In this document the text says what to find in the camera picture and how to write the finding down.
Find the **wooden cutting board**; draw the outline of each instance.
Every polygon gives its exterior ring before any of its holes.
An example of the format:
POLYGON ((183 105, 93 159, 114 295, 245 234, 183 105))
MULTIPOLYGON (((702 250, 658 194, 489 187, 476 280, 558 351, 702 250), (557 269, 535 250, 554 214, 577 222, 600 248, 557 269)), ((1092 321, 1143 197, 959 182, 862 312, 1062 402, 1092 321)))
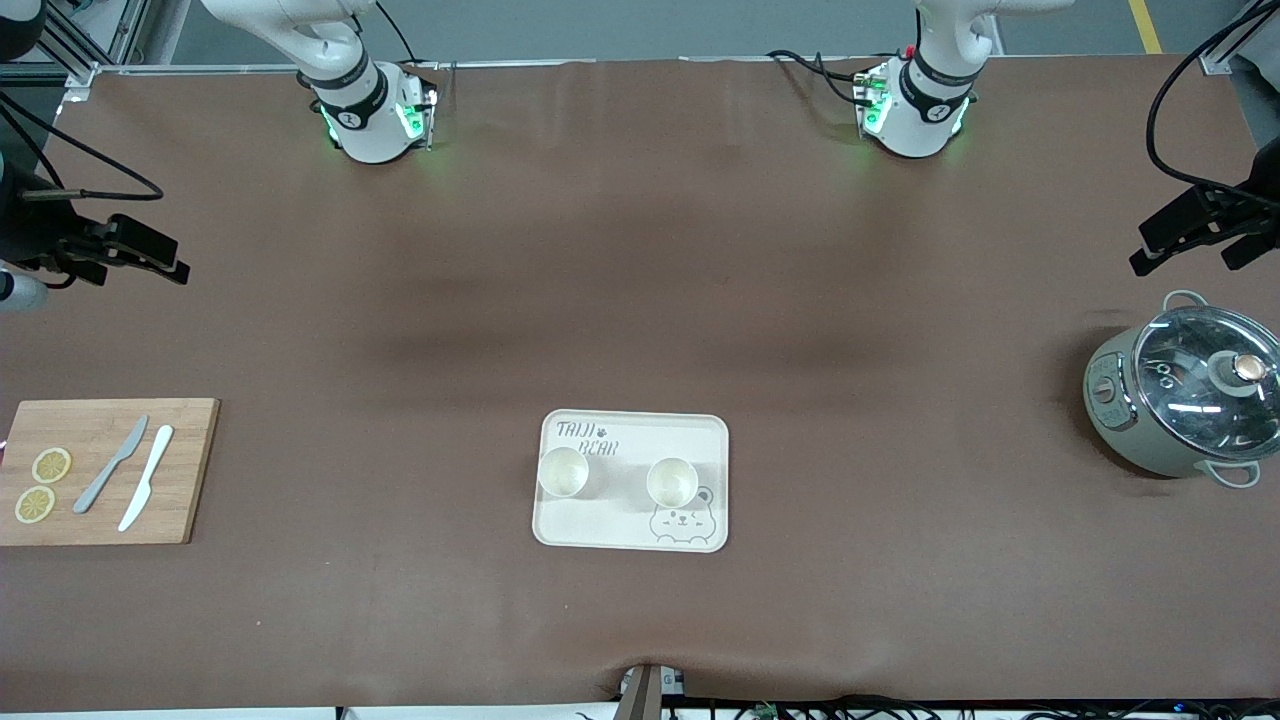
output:
POLYGON ((187 542, 216 420, 218 401, 207 397, 29 400, 20 404, 0 462, 0 546, 187 542), (116 466, 88 512, 72 512, 76 500, 106 466, 142 415, 148 415, 150 420, 138 448, 116 466), (173 425, 174 432, 151 477, 151 500, 128 530, 118 532, 160 425, 173 425), (70 471, 47 486, 56 495, 54 511, 38 523, 19 523, 14 514, 18 497, 40 484, 31 474, 31 465, 50 447, 70 452, 70 471))

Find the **yellow floor line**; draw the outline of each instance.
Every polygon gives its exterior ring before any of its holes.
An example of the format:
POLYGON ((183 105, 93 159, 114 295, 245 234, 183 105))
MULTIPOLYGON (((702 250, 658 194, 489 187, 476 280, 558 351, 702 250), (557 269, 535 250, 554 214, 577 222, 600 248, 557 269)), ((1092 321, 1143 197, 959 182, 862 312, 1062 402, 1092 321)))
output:
POLYGON ((1147 10, 1147 0, 1129 0, 1129 10, 1133 13, 1134 24, 1138 26, 1142 49, 1148 55, 1164 53, 1160 47, 1160 38, 1156 37, 1156 24, 1151 22, 1151 12, 1147 10))

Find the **white plastic knife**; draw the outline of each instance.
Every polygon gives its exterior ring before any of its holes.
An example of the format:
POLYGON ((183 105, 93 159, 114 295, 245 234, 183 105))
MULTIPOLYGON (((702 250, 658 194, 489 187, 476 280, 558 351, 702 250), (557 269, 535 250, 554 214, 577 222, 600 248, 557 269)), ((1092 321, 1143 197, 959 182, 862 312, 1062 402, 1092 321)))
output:
POLYGON ((129 501, 129 509, 124 511, 124 518, 120 519, 120 527, 116 528, 118 532, 123 533, 128 530, 129 525, 142 514, 147 500, 151 500, 151 475, 155 474, 156 465, 160 464, 160 457, 164 456, 164 451, 169 447, 169 439, 172 438, 173 425, 160 425, 160 429, 156 430, 156 439, 151 443, 151 456, 147 457, 147 466, 142 470, 142 479, 138 480, 138 489, 133 491, 133 500, 129 501))

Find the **pot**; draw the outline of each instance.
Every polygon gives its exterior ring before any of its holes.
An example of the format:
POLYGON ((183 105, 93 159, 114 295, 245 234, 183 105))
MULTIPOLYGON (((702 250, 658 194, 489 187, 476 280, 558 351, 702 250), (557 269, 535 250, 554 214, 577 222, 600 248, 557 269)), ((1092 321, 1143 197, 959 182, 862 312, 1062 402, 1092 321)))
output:
POLYGON ((1084 405, 1126 460, 1171 478, 1206 474, 1249 488, 1280 451, 1280 341, 1258 323, 1178 290, 1160 315, 1100 347, 1084 405), (1192 305, 1171 307, 1178 299, 1192 305), (1222 470, 1245 473, 1233 482, 1222 470))

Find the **paper cup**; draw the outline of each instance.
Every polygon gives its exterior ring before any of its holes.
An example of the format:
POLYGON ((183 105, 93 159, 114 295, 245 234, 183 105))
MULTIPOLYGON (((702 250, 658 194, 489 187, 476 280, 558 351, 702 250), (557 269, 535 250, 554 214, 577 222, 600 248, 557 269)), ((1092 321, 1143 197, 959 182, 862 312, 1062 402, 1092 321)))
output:
POLYGON ((554 497, 573 497, 582 492, 590 474, 586 456, 572 447, 549 450, 538 461, 538 484, 554 497))
POLYGON ((686 460, 668 457, 654 462, 645 479, 649 497, 663 507, 684 507, 698 495, 698 470, 686 460))

